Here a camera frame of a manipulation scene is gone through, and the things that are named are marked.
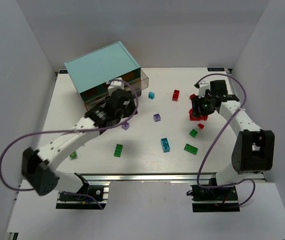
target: green cube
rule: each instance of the green cube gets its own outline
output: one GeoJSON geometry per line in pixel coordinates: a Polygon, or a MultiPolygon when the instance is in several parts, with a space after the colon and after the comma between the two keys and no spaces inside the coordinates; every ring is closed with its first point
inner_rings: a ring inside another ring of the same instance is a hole
{"type": "Polygon", "coordinates": [[[77,152],[74,151],[72,154],[69,155],[69,157],[70,157],[71,159],[77,158],[77,152]]]}
{"type": "Polygon", "coordinates": [[[196,137],[197,134],[198,132],[195,129],[191,130],[189,133],[189,135],[192,136],[193,138],[196,137]]]}
{"type": "Polygon", "coordinates": [[[123,145],[117,144],[116,149],[114,150],[114,156],[120,158],[123,150],[123,145]]]}
{"type": "Polygon", "coordinates": [[[189,152],[189,153],[191,153],[191,154],[194,154],[194,155],[196,155],[197,152],[198,152],[198,148],[197,147],[189,145],[188,143],[186,144],[186,146],[184,146],[184,150],[189,152]]]}

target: purple cable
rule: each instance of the purple cable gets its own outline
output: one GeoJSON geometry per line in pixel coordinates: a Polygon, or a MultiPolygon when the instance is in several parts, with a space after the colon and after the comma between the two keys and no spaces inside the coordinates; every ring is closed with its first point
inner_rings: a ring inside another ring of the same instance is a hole
{"type": "Polygon", "coordinates": [[[116,128],[116,127],[119,127],[120,125],[128,122],[134,115],[135,113],[137,112],[137,109],[138,109],[138,96],[137,96],[137,93],[135,92],[135,90],[133,89],[133,87],[127,83],[126,81],[124,80],[121,80],[121,79],[114,79],[112,80],[111,82],[122,82],[124,83],[125,85],[127,85],[130,90],[132,91],[135,99],[136,99],[136,108],[134,109],[133,113],[123,122],[119,122],[113,126],[106,126],[106,127],[101,127],[101,128],[89,128],[89,129],[81,129],[81,130],[71,130],[71,129],[67,129],[67,130],[50,130],[50,131],[35,131],[35,132],[31,132],[31,133],[27,133],[25,135],[22,135],[18,138],[16,138],[15,140],[13,140],[11,143],[8,144],[8,146],[6,146],[6,148],[3,150],[3,152],[1,153],[0,155],[0,180],[2,181],[2,183],[9,189],[11,190],[14,190],[14,191],[17,191],[17,192],[26,192],[26,191],[33,191],[34,189],[33,188],[28,188],[28,189],[20,189],[20,188],[16,188],[16,187],[13,187],[13,186],[10,186],[4,179],[4,176],[3,176],[3,173],[2,173],[2,163],[3,163],[3,160],[4,160],[4,156],[6,154],[6,152],[15,144],[17,143],[18,141],[24,139],[24,138],[27,138],[27,137],[31,137],[31,136],[35,136],[35,135],[42,135],[42,134],[73,134],[73,133],[87,133],[87,132],[94,132],[94,131],[104,131],[104,130],[108,130],[108,129],[113,129],[113,128],[116,128]]]}
{"type": "Polygon", "coordinates": [[[88,194],[82,194],[82,193],[73,193],[73,192],[70,192],[70,191],[62,191],[63,194],[67,194],[67,195],[72,195],[72,196],[80,196],[80,197],[87,197],[87,198],[90,198],[91,200],[93,200],[97,205],[98,207],[100,207],[101,210],[103,210],[104,208],[102,207],[102,205],[93,197],[93,196],[90,196],[88,194]]]}
{"type": "Polygon", "coordinates": [[[238,184],[241,184],[243,183],[244,181],[251,181],[253,183],[253,188],[252,188],[252,192],[251,194],[249,195],[249,197],[243,201],[242,203],[236,205],[236,206],[233,206],[233,207],[240,207],[242,205],[244,205],[245,203],[247,203],[251,198],[252,196],[254,195],[254,192],[256,190],[256,184],[255,184],[255,181],[252,180],[252,179],[249,179],[249,178],[244,178],[243,180],[237,182],[237,183],[229,183],[229,184],[223,184],[223,185],[217,185],[217,186],[205,186],[205,185],[201,185],[200,184],[200,175],[202,173],[202,170],[204,168],[204,165],[205,165],[205,162],[209,156],[209,154],[211,153],[211,151],[213,150],[215,144],[217,143],[218,139],[220,138],[220,136],[223,134],[224,130],[227,128],[227,126],[231,123],[231,121],[234,119],[234,117],[239,113],[239,111],[243,108],[243,106],[245,105],[246,101],[247,101],[247,93],[246,93],[246,90],[244,88],[244,86],[237,80],[235,79],[234,77],[232,76],[229,76],[227,74],[223,74],[223,73],[211,73],[211,74],[208,74],[206,76],[203,76],[201,79],[199,79],[199,81],[196,83],[196,84],[199,84],[203,79],[209,77],[209,76],[224,76],[224,77],[228,77],[228,78],[231,78],[233,79],[241,88],[242,92],[243,92],[243,102],[242,104],[240,105],[240,107],[231,115],[231,117],[228,119],[228,121],[225,123],[225,125],[222,127],[222,129],[220,130],[220,132],[218,133],[218,135],[216,136],[216,138],[213,140],[213,142],[211,143],[208,151],[206,152],[201,164],[200,164],[200,167],[199,167],[199,170],[198,170],[198,174],[197,174],[197,185],[198,187],[200,188],[203,188],[203,189],[217,189],[217,188],[223,188],[223,187],[232,187],[232,186],[235,186],[235,185],[238,185],[238,184]]]}

